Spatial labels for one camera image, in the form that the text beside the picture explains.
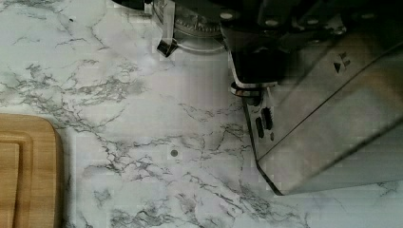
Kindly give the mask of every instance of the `gray marble countertop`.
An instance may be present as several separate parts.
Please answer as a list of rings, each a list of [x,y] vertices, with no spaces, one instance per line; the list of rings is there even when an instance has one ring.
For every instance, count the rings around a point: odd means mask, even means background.
[[[402,227],[399,182],[275,196],[226,53],[164,59],[160,38],[108,0],[0,3],[0,112],[62,136],[65,227]]]

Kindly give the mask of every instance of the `small hole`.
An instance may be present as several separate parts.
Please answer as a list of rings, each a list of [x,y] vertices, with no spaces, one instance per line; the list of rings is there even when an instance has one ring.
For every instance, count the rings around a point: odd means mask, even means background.
[[[178,154],[179,154],[179,153],[178,153],[178,150],[172,150],[172,151],[171,151],[171,156],[172,156],[172,157],[177,157]]]

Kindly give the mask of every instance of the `screw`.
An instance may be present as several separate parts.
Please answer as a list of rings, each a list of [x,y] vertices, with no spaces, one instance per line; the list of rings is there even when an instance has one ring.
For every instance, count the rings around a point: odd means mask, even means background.
[[[267,19],[264,23],[268,27],[276,27],[276,26],[278,26],[278,21],[275,20],[275,19]]]
[[[317,20],[315,18],[312,18],[312,19],[309,19],[306,21],[306,24],[308,24],[310,26],[316,25],[317,23],[319,23],[319,20]]]
[[[320,40],[318,40],[318,39],[316,39],[316,40],[311,40],[310,42],[308,42],[309,45],[318,44],[318,43],[320,43]]]
[[[346,33],[347,29],[345,27],[339,27],[333,31],[334,35],[342,35]]]
[[[178,156],[178,150],[172,150],[171,151],[171,156],[172,157],[177,157]]]
[[[220,14],[220,18],[223,20],[232,20],[232,19],[234,19],[234,14],[231,12],[228,12],[228,11],[222,12]]]
[[[367,12],[367,13],[361,14],[361,18],[364,20],[374,19],[375,17],[376,17],[376,15],[373,12]]]

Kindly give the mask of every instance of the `metal bracket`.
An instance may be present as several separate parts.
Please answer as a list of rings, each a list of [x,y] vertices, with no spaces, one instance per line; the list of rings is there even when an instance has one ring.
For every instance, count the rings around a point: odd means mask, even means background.
[[[165,0],[164,3],[163,38],[158,44],[157,50],[164,57],[168,57],[178,47],[178,44],[174,40],[175,3],[171,0]]]

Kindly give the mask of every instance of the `wooden cutting board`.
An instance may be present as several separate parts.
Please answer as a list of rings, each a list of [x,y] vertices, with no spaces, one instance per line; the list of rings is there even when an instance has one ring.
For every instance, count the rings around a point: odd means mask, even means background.
[[[0,228],[61,227],[62,158],[48,121],[0,114]]]

